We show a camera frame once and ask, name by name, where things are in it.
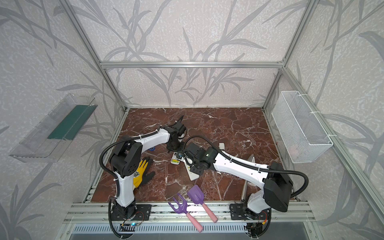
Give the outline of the white remote with red buttons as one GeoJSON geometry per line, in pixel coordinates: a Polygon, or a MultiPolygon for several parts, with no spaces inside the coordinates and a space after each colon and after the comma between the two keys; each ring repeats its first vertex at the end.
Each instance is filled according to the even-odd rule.
{"type": "Polygon", "coordinates": [[[184,160],[183,160],[183,156],[179,153],[173,153],[173,156],[171,158],[171,164],[173,165],[179,165],[180,163],[182,163],[184,160]]]}

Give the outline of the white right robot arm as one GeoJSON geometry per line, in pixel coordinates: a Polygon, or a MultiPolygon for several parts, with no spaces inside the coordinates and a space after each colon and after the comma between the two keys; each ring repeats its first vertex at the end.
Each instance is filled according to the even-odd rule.
{"type": "Polygon", "coordinates": [[[205,150],[194,143],[188,144],[182,155],[188,159],[195,174],[202,175],[205,170],[228,173],[260,188],[249,196],[246,202],[248,211],[255,214],[268,208],[288,211],[293,182],[278,163],[270,166],[253,164],[213,147],[205,150]]]}

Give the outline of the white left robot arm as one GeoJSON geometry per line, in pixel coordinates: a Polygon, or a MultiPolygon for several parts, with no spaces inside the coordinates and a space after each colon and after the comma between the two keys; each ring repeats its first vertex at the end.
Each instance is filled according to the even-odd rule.
{"type": "Polygon", "coordinates": [[[178,122],[151,133],[122,139],[115,145],[110,165],[117,185],[117,205],[127,208],[135,201],[134,173],[139,168],[142,153],[161,144],[165,144],[168,151],[181,152],[184,147],[182,137],[186,132],[184,124],[178,122]]]}

